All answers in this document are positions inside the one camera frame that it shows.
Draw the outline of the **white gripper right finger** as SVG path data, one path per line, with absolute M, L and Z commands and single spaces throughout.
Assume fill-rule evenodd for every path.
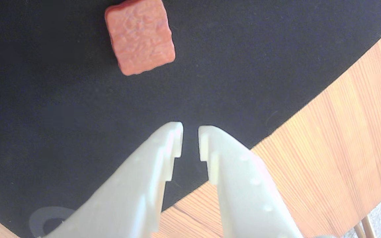
M 198 128 L 225 238 L 302 238 L 263 160 L 216 126 Z

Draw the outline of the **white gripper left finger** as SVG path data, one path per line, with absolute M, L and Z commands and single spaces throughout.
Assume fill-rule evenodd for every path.
M 165 184 L 182 154 L 184 128 L 154 131 L 49 238 L 151 238 L 159 232 Z

